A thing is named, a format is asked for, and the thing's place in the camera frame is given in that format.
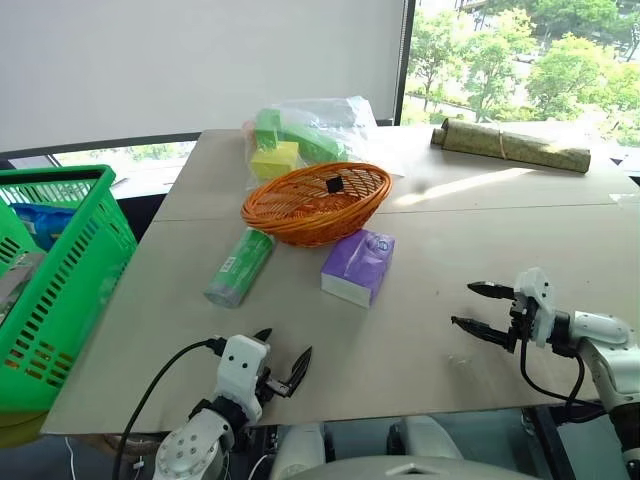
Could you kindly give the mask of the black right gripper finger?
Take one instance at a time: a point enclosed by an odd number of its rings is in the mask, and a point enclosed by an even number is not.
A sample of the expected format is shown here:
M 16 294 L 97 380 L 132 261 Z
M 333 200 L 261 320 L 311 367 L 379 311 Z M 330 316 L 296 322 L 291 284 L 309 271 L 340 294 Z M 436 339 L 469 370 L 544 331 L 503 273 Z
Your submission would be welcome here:
M 480 340 L 501 346 L 506 351 L 515 349 L 516 338 L 510 332 L 496 330 L 473 318 L 452 316 L 451 323 Z
M 467 284 L 467 287 L 484 297 L 494 298 L 494 299 L 514 299 L 514 289 L 509 286 L 497 284 L 495 282 L 489 281 L 476 281 Z

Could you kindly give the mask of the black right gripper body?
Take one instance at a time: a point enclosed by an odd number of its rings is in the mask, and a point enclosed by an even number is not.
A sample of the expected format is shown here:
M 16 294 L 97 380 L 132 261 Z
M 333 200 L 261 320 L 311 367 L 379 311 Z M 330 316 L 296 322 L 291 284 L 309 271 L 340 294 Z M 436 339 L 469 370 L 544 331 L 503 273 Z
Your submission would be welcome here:
M 513 353 L 516 343 L 525 345 L 530 339 L 531 321 L 534 314 L 530 313 L 530 308 L 534 307 L 534 300 L 526 295 L 517 295 L 513 300 L 509 310 L 511 324 L 507 332 L 507 347 L 509 353 Z

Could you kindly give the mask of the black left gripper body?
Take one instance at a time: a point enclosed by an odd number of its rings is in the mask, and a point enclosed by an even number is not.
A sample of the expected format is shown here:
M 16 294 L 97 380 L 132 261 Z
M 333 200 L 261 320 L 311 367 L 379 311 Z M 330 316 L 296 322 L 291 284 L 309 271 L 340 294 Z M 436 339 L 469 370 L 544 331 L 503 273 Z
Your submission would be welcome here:
M 259 401 L 271 401 L 274 396 L 289 398 L 293 391 L 290 382 L 283 383 L 274 379 L 271 376 L 271 369 L 265 367 L 258 376 L 255 395 Z

